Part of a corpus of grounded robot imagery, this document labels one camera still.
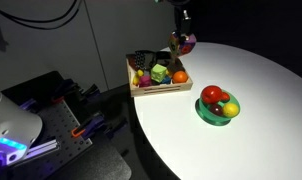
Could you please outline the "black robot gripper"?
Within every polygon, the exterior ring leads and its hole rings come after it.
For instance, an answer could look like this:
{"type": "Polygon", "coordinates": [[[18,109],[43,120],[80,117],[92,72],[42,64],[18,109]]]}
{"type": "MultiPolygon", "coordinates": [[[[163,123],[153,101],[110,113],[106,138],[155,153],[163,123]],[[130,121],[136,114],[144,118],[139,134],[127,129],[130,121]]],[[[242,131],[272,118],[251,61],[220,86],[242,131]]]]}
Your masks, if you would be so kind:
{"type": "Polygon", "coordinates": [[[189,35],[191,33],[191,15],[186,7],[176,6],[174,8],[176,32],[189,35]]]}

